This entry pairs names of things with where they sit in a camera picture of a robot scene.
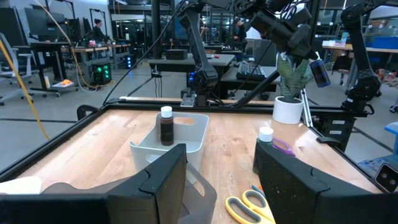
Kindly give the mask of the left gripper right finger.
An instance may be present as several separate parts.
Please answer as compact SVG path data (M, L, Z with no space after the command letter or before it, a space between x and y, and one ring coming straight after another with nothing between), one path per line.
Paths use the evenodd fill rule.
M277 224L398 224L398 194L374 194L258 141L254 165Z

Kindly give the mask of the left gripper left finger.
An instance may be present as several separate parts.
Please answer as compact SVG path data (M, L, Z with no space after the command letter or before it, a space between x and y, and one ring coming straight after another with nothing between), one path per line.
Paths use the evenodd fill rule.
M108 192L110 224L177 224L187 169L178 144Z

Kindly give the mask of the teal handled paintbrush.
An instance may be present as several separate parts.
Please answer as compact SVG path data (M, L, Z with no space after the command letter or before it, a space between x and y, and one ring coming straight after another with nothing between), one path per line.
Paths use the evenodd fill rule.
M258 187L256 187L255 185L252 185L251 187L252 187L253 190L255 190L256 192L260 193L264 198L266 197L264 192L261 189L259 189Z

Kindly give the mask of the purple handled scissors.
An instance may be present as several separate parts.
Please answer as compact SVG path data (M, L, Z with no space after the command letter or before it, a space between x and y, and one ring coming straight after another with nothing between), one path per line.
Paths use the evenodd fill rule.
M278 139L278 138L273 138L272 140L273 140L273 146L276 149L280 150L281 152L283 152L287 155L295 157L295 154L293 153L292 148L290 147L290 145L287 142L285 142L281 139Z

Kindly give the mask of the yellow handled scissors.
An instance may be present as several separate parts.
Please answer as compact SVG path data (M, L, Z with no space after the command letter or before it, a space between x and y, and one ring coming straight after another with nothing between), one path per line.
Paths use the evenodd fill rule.
M276 224L268 201L256 190L247 190L240 198L228 197L224 205L240 224Z

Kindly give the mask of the green paint bottle white cap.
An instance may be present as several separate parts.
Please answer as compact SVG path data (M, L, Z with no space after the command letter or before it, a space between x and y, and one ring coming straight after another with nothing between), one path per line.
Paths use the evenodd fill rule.
M259 173L258 162L260 161L260 159L259 159L258 155L259 155L259 151L261 150L261 148L259 147L259 144L262 142L265 145L273 147L274 146L273 133L274 133L274 130L267 126L261 127L259 129L258 139L256 141L256 148L255 148L255 152L254 152L254 162L253 162L253 166L252 166L252 170L255 174Z

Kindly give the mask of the brown paint bottle white cap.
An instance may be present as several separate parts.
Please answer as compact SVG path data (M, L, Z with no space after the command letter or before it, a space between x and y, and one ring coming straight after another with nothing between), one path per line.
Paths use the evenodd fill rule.
M165 146L174 143L174 117L171 106L161 107L160 117L160 140Z

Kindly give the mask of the white plastic bin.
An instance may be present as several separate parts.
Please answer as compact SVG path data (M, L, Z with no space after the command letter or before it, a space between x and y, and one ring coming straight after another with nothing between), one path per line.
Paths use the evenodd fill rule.
M37 195L41 193L42 181L38 177L22 177L0 183L0 195Z

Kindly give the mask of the person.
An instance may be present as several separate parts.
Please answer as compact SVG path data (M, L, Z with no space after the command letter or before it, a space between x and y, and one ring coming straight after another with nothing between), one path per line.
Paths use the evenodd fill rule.
M93 27L93 38L97 41L105 41L106 36L103 34L101 27L103 25L102 20L94 19L94 27Z
M246 28L244 26L244 22L238 17L235 18L234 22L235 22L235 26L237 28L237 33L234 35L234 40L240 44L246 43L247 42L246 41L247 34L246 34Z

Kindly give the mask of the backlit black keyboard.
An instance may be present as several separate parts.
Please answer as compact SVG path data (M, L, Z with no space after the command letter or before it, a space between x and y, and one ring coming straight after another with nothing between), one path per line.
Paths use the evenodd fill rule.
M259 67L258 65L241 62L238 66L236 78L240 80L263 81L266 79L266 74L262 67Z

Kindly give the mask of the green cloth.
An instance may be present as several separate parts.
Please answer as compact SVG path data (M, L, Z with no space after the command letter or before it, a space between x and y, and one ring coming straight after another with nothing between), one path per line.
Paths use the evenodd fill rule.
M285 53L277 54L277 71L281 76L280 90L285 101L292 103L294 98L313 79L310 61L303 59L299 65Z

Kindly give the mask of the grey plastic bin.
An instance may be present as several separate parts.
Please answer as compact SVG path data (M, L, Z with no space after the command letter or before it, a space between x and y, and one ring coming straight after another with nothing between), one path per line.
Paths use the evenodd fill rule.
M134 168L137 172L147 167L172 146L164 146L160 141L160 118L155 117L155 125L139 144L130 143ZM204 139L209 123L209 116L197 113L174 113L174 118L192 119L192 124L174 124L174 144L185 144L187 161L197 170L200 170L204 153Z

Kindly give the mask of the white round plant pot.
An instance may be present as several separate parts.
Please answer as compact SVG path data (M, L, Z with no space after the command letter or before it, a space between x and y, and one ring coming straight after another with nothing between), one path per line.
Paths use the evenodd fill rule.
M298 124L303 111L303 101L294 98L287 101L283 96L278 96L274 101L273 120L283 124Z

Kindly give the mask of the grey desk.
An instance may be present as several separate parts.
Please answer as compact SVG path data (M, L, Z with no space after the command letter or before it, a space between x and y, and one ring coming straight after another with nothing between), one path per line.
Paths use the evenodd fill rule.
M211 59L208 59L209 63L217 71L218 79L227 72L231 62L235 59L235 55L230 54L219 54L210 55ZM148 61L151 69L156 69L158 72L180 72L184 73L186 76L186 87L189 87L193 81L193 76L195 73L195 62L192 54L188 54L187 58L184 60L169 60L169 59L150 59Z

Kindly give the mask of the black desktop device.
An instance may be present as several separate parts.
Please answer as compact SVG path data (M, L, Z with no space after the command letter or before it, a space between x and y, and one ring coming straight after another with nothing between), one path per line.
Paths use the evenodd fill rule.
M185 60L188 57L188 51L185 49L169 49L165 51L167 60Z

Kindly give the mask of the computer tower green lights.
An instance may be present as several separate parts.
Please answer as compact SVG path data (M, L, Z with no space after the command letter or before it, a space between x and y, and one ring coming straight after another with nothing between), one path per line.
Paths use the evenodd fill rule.
M91 66L93 84L107 85L113 79L111 76L110 63L98 63Z

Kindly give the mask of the wooden top desk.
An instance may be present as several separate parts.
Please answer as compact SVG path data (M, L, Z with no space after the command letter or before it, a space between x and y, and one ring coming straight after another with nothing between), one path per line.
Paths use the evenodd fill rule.
M70 52L73 50L75 54L80 54L81 55L81 63L82 67L79 67L79 63L76 62L78 65L78 71L81 72L81 75L89 75L89 69L91 68L92 65L97 65L100 63L110 63L111 65L114 65L115 69L118 68L119 62L117 61L117 57L122 57L122 56L127 56L128 53L116 53L116 48L124 47L125 49L130 47L130 44L124 44L124 45L103 45L101 47L88 47L88 48L83 48L83 47L77 47L71 49L70 46L67 47L66 42L34 42L31 43L30 45L15 45L14 48L18 50L25 50L25 51L33 51L34 55L38 58L39 57L39 52L43 53L43 56L48 52L49 55L53 55L55 57L55 61L52 62L53 66L53 73L59 74L62 79L67 78L67 73L65 71L65 66L64 66L64 59L62 57L62 54L65 52ZM112 51L113 53L113 60L110 59L109 55L106 58L97 58L97 59L91 59L88 60L88 53L96 53L100 51Z

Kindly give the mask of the white office chair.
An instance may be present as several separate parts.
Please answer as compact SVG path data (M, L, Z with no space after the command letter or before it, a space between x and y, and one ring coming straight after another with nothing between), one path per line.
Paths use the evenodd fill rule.
M9 100L13 97L19 97L22 100L27 100L28 103L32 104L33 99L25 87L24 79L30 78L32 76L32 65L31 65L31 58L32 54L21 54L21 57L25 57L27 60L26 70L23 75L19 73L19 61L18 61L18 54L17 50L13 49L9 44L6 36L0 32L0 79L8 78L10 81L16 82L17 89L14 91L9 92L4 96L0 96L0 106L5 105L5 101ZM8 71L4 71L1 67L1 60L5 58L6 62L8 63L7 67L9 68Z

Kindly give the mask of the black computer monitor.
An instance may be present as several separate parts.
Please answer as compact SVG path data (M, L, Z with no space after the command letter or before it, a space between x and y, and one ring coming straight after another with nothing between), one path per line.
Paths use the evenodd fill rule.
M24 45L33 36L40 41L63 38L61 30L43 9L0 7L0 33L11 45Z

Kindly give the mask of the black aluminium table frame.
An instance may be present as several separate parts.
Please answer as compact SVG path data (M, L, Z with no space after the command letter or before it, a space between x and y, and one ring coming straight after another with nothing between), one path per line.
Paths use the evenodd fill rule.
M61 146L64 142L72 138L83 128L97 120L102 114L108 110L143 110L143 111L160 111L162 106L171 106L173 111L176 112L209 112L209 113L233 113L233 114L272 114L274 109L274 101L248 101L240 99L237 102L224 103L224 106L219 106L216 103L210 103L209 106L194 106L194 107L182 107L181 99L173 100L171 98L156 98L154 100L148 100L148 98L135 98L127 97L120 99L112 99L105 103L104 106L96 108L90 105L81 105L76 110L78 121L74 125L70 126L65 131L56 135L55 137L48 140L43 145L34 149L28 155L22 157L9 167L0 171L0 181L6 181L16 178L22 174L28 168L32 167L42 158L47 156L52 151L56 150L57 147ZM343 108L333 106L309 106L312 115L319 117L333 117L339 116L337 120L353 120L355 118L365 118L369 115L367 111L355 112L348 111ZM340 145L342 143L325 143L336 153L338 153L344 160L346 160L351 166L353 166L358 172L360 172L365 178L373 182L374 177L360 168L352 159L350 159L342 150Z

